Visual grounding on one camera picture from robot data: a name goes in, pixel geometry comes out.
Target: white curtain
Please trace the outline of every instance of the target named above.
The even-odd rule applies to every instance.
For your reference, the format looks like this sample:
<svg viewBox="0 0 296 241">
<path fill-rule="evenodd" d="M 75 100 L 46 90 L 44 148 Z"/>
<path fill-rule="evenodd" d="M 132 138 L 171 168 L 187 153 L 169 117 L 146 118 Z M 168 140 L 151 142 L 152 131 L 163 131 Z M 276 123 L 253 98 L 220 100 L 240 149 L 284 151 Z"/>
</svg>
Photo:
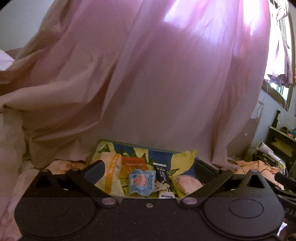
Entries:
<svg viewBox="0 0 296 241">
<path fill-rule="evenodd" d="M 85 160 L 100 138 L 229 167 L 257 103 L 267 0 L 56 0 L 7 71 L 32 162 Z"/>
</svg>

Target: white package with orange stripe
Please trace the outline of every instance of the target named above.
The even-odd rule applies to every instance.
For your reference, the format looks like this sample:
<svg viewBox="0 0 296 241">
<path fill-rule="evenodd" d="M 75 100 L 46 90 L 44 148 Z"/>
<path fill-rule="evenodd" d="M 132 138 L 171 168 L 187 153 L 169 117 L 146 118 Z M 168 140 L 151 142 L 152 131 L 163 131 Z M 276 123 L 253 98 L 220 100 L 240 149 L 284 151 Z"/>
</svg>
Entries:
<svg viewBox="0 0 296 241">
<path fill-rule="evenodd" d="M 107 194 L 124 196 L 124 191 L 118 179 L 122 164 L 121 155 L 114 152 L 102 152 L 99 159 L 105 163 L 105 174 L 95 186 Z"/>
</svg>

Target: screw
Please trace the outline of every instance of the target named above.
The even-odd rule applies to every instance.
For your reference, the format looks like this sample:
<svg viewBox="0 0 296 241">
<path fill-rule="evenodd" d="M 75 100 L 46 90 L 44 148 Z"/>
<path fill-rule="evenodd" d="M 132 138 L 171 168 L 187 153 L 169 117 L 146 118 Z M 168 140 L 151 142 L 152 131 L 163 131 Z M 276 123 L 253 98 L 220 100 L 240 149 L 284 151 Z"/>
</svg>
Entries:
<svg viewBox="0 0 296 241">
<path fill-rule="evenodd" d="M 186 205 L 194 205 L 197 203 L 197 199 L 195 197 L 185 197 L 182 201 Z"/>
<path fill-rule="evenodd" d="M 153 207 L 153 203 L 147 203 L 146 207 Z"/>
<path fill-rule="evenodd" d="M 116 199 L 112 197 L 105 197 L 102 199 L 102 204 L 104 205 L 114 205 L 116 203 Z"/>
</svg>

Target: wooden window frame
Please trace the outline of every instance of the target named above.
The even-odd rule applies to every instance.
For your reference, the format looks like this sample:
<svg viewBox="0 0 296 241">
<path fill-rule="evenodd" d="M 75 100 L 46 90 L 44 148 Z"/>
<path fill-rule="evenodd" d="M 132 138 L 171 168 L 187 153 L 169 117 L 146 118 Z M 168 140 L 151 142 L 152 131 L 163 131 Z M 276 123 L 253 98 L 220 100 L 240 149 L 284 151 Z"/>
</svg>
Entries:
<svg viewBox="0 0 296 241">
<path fill-rule="evenodd" d="M 293 23 L 291 14 L 288 15 L 289 23 L 290 23 L 290 30 L 291 30 L 291 39 L 292 39 L 292 70 L 293 70 L 293 78 L 295 76 L 295 40 L 294 40 L 294 30 L 293 30 Z M 294 84 L 290 84 L 289 86 L 289 92 L 287 101 L 281 96 L 279 92 L 277 92 L 274 88 L 271 87 L 269 83 L 267 83 L 265 80 L 263 80 L 262 90 L 267 92 L 273 99 L 275 99 L 286 111 L 289 110 L 291 99 L 292 99 L 292 93 L 293 93 L 293 87 Z"/>
</svg>

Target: white wall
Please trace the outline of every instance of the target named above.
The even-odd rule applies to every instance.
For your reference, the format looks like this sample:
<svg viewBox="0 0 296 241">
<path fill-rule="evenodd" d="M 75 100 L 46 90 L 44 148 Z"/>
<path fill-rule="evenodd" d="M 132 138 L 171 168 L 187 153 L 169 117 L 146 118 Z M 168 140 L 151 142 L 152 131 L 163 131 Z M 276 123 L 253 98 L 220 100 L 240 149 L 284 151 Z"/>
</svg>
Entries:
<svg viewBox="0 0 296 241">
<path fill-rule="evenodd" d="M 294 38 L 296 39 L 296 8 L 290 4 L 290 14 L 292 18 L 293 30 L 294 30 Z M 275 101 L 270 95 L 266 94 L 263 90 L 261 90 L 258 100 L 263 101 L 264 108 L 262 111 L 261 119 L 258 124 L 257 131 L 255 133 L 255 137 L 252 142 L 252 146 L 256 147 L 259 142 L 266 141 L 268 134 L 268 127 L 272 124 L 274 117 L 276 115 L 276 111 L 280 110 L 281 114 L 279 115 L 279 124 L 278 127 L 286 126 L 288 129 L 292 129 L 296 124 L 295 116 L 295 103 L 296 103 L 296 87 L 293 89 L 292 100 L 290 104 L 289 111 L 285 111 L 283 107 L 279 105 L 277 101 Z"/>
<path fill-rule="evenodd" d="M 0 11 L 0 49 L 24 47 L 54 0 L 12 0 Z"/>
</svg>

